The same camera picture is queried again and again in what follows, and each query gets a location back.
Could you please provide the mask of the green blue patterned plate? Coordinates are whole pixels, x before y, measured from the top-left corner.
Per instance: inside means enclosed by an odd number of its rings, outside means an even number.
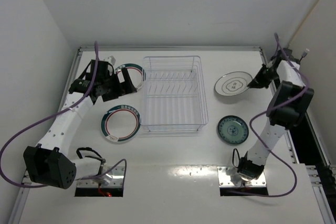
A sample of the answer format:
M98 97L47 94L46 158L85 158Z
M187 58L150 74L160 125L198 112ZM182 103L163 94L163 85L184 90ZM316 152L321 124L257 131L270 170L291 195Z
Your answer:
M240 117L228 115L218 122L217 134L222 141L230 145L239 145L247 140L249 127Z

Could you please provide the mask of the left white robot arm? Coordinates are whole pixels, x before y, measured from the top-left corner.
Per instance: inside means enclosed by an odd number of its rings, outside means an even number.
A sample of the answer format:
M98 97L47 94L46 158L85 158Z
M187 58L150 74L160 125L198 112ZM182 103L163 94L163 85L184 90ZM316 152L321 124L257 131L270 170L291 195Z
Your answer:
M127 68L110 71L109 67L106 61L90 61L70 85L62 112L48 132L35 147L25 149L23 158L32 182L67 189L75 180L103 176L102 157L70 159L68 153L81 121L98 98L107 102L136 92Z

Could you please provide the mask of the white plate with characters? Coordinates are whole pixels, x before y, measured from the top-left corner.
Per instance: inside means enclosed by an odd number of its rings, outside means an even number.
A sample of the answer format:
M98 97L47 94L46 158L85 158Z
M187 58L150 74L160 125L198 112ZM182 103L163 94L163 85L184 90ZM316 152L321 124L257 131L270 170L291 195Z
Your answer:
M214 85L218 95L232 97L249 89L248 84L253 80L252 76L244 71L234 71L221 76Z

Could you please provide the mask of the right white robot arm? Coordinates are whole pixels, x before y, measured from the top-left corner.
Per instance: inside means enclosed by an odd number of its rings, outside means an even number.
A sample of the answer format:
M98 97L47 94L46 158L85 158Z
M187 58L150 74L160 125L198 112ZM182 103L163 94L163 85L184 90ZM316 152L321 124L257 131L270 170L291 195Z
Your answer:
M278 65L276 74L281 83L266 110L265 127L257 142L239 160L237 173L242 180L258 179L280 138L302 121L314 89L306 86L299 68L300 65L293 61L283 60Z

